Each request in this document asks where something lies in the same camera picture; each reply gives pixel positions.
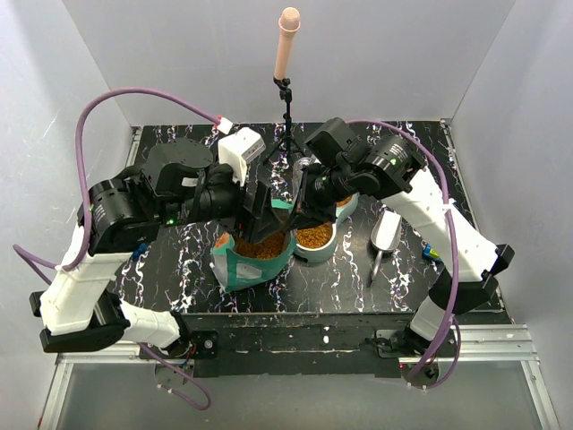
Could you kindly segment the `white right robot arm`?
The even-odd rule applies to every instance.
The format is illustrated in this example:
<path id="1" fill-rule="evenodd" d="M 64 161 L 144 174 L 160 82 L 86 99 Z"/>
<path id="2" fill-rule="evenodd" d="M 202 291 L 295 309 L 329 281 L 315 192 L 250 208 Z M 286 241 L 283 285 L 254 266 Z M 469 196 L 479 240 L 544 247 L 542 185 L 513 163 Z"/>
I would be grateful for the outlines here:
<path id="1" fill-rule="evenodd" d="M 408 324 L 406 348 L 416 356 L 433 352 L 453 318 L 492 297 L 497 275 L 515 254 L 510 245 L 486 239 L 449 199 L 437 159 L 410 133 L 393 125 L 393 137 L 371 145 L 350 124 L 334 117 L 305 140 L 316 162 L 302 169 L 287 230 L 315 228 L 335 218 L 337 202 L 353 194 L 375 198 L 401 216 L 444 265 Z"/>

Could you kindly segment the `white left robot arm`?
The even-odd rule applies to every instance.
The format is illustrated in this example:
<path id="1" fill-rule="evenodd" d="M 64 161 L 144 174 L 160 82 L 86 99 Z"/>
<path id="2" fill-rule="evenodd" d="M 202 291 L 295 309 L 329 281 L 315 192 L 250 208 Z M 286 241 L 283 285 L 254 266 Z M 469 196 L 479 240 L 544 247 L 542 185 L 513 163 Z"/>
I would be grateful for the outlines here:
<path id="1" fill-rule="evenodd" d="M 265 148 L 249 128 L 228 135 L 215 150 L 176 139 L 154 146 L 141 164 L 90 188 L 89 206 L 54 280 L 30 302 L 44 323 L 47 353 L 94 352 L 120 340 L 183 357 L 191 334 L 182 317 L 126 304 L 107 291 L 120 265 L 154 242 L 163 228 L 212 220 L 249 243 L 278 229 L 270 189 L 247 190 L 247 169 Z"/>

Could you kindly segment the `silver metal scoop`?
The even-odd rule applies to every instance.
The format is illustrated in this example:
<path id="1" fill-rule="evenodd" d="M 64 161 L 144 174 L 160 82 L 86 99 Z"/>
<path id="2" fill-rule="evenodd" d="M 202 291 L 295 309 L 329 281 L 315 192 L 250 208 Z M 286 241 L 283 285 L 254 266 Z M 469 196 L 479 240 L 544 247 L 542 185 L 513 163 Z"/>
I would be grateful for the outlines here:
<path id="1" fill-rule="evenodd" d="M 401 224 L 402 217 L 388 209 L 380 215 L 375 223 L 370 237 L 371 245 L 377 252 L 372 264 L 371 283 L 377 278 L 383 256 L 393 253 L 398 248 Z"/>

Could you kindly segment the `green pet food bag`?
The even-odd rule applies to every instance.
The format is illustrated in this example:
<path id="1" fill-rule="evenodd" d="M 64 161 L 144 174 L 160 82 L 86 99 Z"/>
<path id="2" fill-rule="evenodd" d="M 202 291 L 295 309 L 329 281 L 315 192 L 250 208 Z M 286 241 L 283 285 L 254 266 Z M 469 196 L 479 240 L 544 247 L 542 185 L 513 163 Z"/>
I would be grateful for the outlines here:
<path id="1" fill-rule="evenodd" d="M 275 279 L 294 253 L 293 231 L 276 232 L 258 244 L 224 232 L 210 251 L 210 268 L 224 293 Z"/>

